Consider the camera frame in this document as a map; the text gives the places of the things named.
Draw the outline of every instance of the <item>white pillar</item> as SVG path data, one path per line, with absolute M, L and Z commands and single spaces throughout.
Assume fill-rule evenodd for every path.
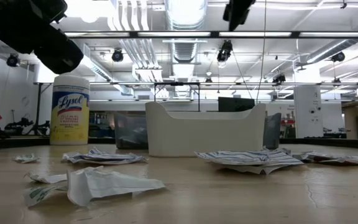
M 309 66 L 306 70 L 295 72 L 294 81 L 320 82 L 319 69 Z M 294 99 L 296 138 L 322 137 L 324 133 L 320 86 L 296 86 Z

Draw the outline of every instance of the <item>fluorescent light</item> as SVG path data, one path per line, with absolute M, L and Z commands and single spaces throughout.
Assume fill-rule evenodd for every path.
M 289 37 L 291 32 L 220 32 L 220 37 Z
M 129 37 L 128 32 L 65 32 L 67 37 Z
M 139 32 L 139 37 L 209 37 L 210 32 L 173 31 L 173 32 Z
M 176 39 L 172 39 L 172 40 L 162 40 L 163 43 L 168 43 L 168 44 L 175 44 L 175 43 L 183 43 L 183 44 L 197 44 L 197 43 L 208 43 L 207 40 L 176 40 Z
M 358 32 L 302 32 L 300 37 L 358 37 Z
M 110 85 L 109 82 L 90 82 L 91 85 Z

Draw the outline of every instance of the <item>cable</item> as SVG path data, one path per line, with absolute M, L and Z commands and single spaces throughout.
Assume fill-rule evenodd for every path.
M 218 52 L 219 52 L 219 49 L 217 49 L 217 50 L 215 51 L 214 57 L 212 58 L 212 61 L 211 61 L 211 63 L 209 64 L 209 67 L 208 67 L 207 72 L 210 72 L 210 71 L 211 71 L 211 66 L 212 66 L 213 62 L 215 61 L 215 59 L 216 59 L 216 54 L 217 54 Z
M 246 88 L 247 88 L 247 90 L 248 90 L 249 97 L 251 97 L 251 99 L 253 100 L 252 95 L 251 95 L 251 92 L 250 92 L 250 91 L 249 91 L 249 89 L 248 89 L 248 86 L 247 86 L 246 80 L 245 80 L 244 76 L 242 75 L 242 72 L 241 72 L 241 69 L 240 69 L 239 62 L 237 61 L 236 54 L 234 53 L 234 50 L 232 50 L 232 52 L 233 52 L 234 59 L 236 60 L 237 68 L 239 68 L 239 71 L 240 71 L 240 75 L 241 75 L 242 81 L 243 81 L 243 82 L 244 82 L 244 84 L 246 85 Z
M 5 90 L 6 90 L 6 85 L 7 85 L 7 82 L 9 80 L 9 74 L 11 72 L 11 68 L 8 67 L 8 70 L 7 70 L 7 75 L 6 75 L 6 80 L 5 80 L 5 85 L 4 85 L 4 89 L 2 90 L 2 94 L 1 94 L 1 97 L 0 97 L 0 101 L 2 101 L 4 99 L 4 95 L 5 95 Z
M 267 21 L 267 1 L 265 1 L 265 24 L 264 24 L 264 46 L 262 49 L 262 68 L 260 69 L 260 80 L 259 80 L 259 86 L 258 86 L 258 94 L 256 95 L 256 103 L 258 103 L 259 98 L 259 91 L 260 91 L 260 84 L 262 84 L 262 79 L 264 77 L 264 60 L 265 60 L 265 45 L 266 45 L 266 21 Z
M 216 65 L 218 66 L 218 93 L 221 93 L 219 91 L 219 89 L 220 89 L 220 84 L 219 84 L 220 78 L 219 78 L 219 62 L 218 61 L 216 61 Z

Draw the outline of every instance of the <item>desk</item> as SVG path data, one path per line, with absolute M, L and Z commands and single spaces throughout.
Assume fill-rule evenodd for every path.
M 97 145 L 115 151 L 114 145 Z M 123 174 L 162 180 L 167 189 L 93 200 L 74 206 L 63 192 L 27 208 L 23 179 L 28 171 L 62 174 L 87 165 L 62 164 L 64 152 L 89 146 L 34 146 L 0 150 L 0 223 L 358 223 L 358 166 L 321 164 L 286 167 L 270 175 L 216 171 L 197 158 L 150 158 L 149 163 L 106 167 Z M 294 151 L 358 155 L 358 150 L 286 145 Z M 35 153 L 37 164 L 12 157 Z M 144 154 L 144 151 L 133 151 Z

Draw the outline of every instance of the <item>clear plastic bin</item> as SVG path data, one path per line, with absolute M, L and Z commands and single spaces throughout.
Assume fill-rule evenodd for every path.
M 148 149 L 145 114 L 114 112 L 116 146 L 118 149 Z

